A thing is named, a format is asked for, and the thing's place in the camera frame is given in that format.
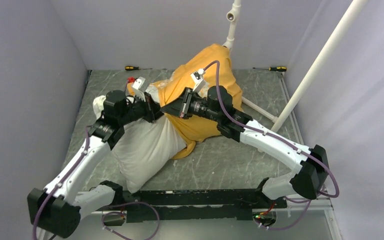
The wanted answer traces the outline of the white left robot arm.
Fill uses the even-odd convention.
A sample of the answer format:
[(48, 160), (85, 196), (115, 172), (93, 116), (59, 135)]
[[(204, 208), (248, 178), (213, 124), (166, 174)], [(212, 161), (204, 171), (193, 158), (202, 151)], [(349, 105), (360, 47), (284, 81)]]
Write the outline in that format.
[(125, 126), (136, 120), (150, 123), (162, 116), (160, 106), (147, 92), (127, 96), (123, 90), (108, 92), (97, 120), (85, 128), (84, 142), (64, 169), (43, 189), (34, 188), (27, 196), (32, 239), (38, 230), (51, 239), (71, 236), (82, 218), (108, 207), (117, 210), (128, 205), (123, 187), (105, 180), (82, 195), (79, 191), (96, 166), (110, 154), (125, 134)]

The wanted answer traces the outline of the white pillow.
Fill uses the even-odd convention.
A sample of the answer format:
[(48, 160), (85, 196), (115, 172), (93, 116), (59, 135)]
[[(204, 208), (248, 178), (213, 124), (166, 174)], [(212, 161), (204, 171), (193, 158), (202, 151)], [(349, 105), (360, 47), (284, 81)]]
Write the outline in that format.
[(124, 126), (124, 135), (111, 150), (127, 189), (136, 193), (166, 162), (187, 148), (185, 140), (163, 115), (148, 122), (140, 118)]

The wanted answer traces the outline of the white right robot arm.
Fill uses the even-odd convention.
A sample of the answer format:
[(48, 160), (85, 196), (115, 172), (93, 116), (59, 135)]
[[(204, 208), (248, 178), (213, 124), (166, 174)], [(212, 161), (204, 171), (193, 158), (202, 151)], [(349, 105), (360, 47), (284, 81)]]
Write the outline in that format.
[(290, 173), (263, 179), (257, 187), (256, 203), (269, 207), (276, 199), (300, 195), (314, 200), (328, 176), (326, 151), (293, 142), (261, 125), (250, 115), (233, 106), (233, 97), (223, 86), (212, 86), (207, 97), (200, 97), (191, 88), (164, 105), (165, 114), (188, 120), (194, 116), (216, 122), (217, 130), (228, 139), (243, 143), (274, 157), (290, 169)]

